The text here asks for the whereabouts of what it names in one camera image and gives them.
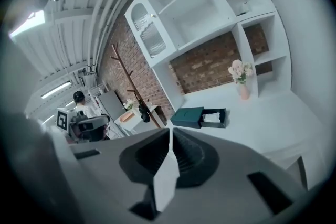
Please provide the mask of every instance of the red brick wall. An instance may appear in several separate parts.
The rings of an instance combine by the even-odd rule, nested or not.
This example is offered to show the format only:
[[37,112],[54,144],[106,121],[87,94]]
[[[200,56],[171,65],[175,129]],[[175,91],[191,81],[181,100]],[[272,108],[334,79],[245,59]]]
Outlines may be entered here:
[[153,104],[159,105],[163,115],[169,119],[174,111],[155,74],[148,66],[125,17],[119,16],[115,23],[117,26],[114,34],[104,52],[102,67],[99,72],[100,78],[116,91],[122,102],[125,102],[128,98],[135,100],[134,93],[127,92],[127,89],[132,90],[132,88],[124,71],[120,69],[119,63],[116,60],[109,59],[110,56],[115,56],[110,44],[118,43],[120,57],[127,71],[131,72],[133,70],[131,79],[142,98],[145,101],[149,99]]
[[[245,33],[253,55],[268,50],[259,24],[245,28]],[[175,58],[170,67],[181,92],[190,93],[232,82],[228,68],[235,59],[240,59],[240,54],[232,33],[228,32]],[[270,69],[265,65],[258,69],[258,74]]]

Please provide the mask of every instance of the pink flower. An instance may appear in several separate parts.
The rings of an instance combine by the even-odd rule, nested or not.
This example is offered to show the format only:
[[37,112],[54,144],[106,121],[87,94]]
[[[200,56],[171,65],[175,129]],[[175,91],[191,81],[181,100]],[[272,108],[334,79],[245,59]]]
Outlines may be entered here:
[[234,60],[234,61],[232,62],[232,67],[233,67],[234,69],[239,68],[239,67],[242,67],[242,66],[243,66],[243,63],[242,63],[242,61],[240,61],[240,60]]
[[245,63],[245,69],[247,68],[252,68],[252,65],[249,62]]
[[253,75],[253,70],[251,68],[246,69],[246,76],[250,77]]
[[237,74],[237,73],[233,73],[232,74],[232,77],[234,78],[234,79],[240,79],[241,78],[241,75],[239,75],[239,74]]
[[232,67],[229,67],[229,73],[230,73],[231,75],[233,75],[234,71],[233,71],[233,68],[232,68]]
[[237,72],[238,75],[241,76],[242,74],[244,74],[244,67],[243,66],[239,66],[239,67],[236,68],[235,71]]

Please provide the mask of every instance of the ceiling light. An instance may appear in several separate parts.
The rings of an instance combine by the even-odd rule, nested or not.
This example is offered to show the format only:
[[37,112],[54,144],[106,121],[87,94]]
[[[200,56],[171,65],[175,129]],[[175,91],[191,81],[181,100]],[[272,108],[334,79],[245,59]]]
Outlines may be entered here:
[[49,121],[52,117],[54,117],[55,115],[52,115],[52,116],[50,116],[49,118],[47,118],[45,121],[43,121],[43,123],[42,124],[45,124],[47,121]]
[[59,91],[60,89],[63,89],[63,88],[66,87],[66,86],[69,86],[69,85],[71,85],[71,82],[70,82],[70,81],[67,81],[67,82],[61,84],[60,86],[57,86],[57,87],[54,88],[53,90],[51,90],[51,91],[49,91],[49,92],[43,94],[43,95],[41,96],[41,98],[42,98],[42,99],[47,98],[48,96],[52,95],[53,93]]
[[40,10],[39,12],[32,13],[23,24],[21,24],[14,32],[10,33],[10,37],[15,37],[16,35],[45,22],[44,12]]
[[66,104],[65,106],[70,106],[74,101],[71,101],[70,103]]

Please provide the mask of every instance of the white shirt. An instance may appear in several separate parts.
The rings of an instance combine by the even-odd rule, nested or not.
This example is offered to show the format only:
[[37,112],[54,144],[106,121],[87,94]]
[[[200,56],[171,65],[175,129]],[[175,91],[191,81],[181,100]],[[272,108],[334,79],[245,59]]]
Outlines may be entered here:
[[94,110],[92,109],[92,107],[90,107],[89,105],[77,105],[75,107],[76,111],[83,111],[84,115],[88,118],[93,118],[96,117],[98,115],[96,115],[96,113],[94,112]]

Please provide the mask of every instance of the dark green box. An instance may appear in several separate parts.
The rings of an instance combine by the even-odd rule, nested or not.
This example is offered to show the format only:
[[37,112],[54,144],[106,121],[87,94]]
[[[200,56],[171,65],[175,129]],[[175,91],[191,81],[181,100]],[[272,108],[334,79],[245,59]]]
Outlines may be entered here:
[[[203,122],[203,114],[212,114],[219,112],[220,122]],[[171,117],[171,122],[175,126],[189,127],[200,129],[202,127],[225,128],[226,109],[204,109],[199,108],[183,108],[178,109]]]

